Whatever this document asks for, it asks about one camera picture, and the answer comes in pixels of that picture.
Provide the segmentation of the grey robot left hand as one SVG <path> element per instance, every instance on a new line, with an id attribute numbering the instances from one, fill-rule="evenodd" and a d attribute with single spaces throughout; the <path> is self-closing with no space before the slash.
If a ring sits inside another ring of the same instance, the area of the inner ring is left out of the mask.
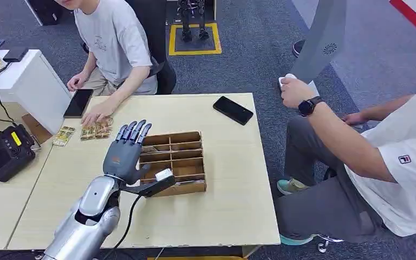
<path id="1" fill-rule="evenodd" d="M 150 164 L 137 167 L 142 143 L 151 127 L 152 124 L 143 119 L 132 121 L 119 129 L 103 161 L 104 175 L 133 185 L 150 170 Z"/>

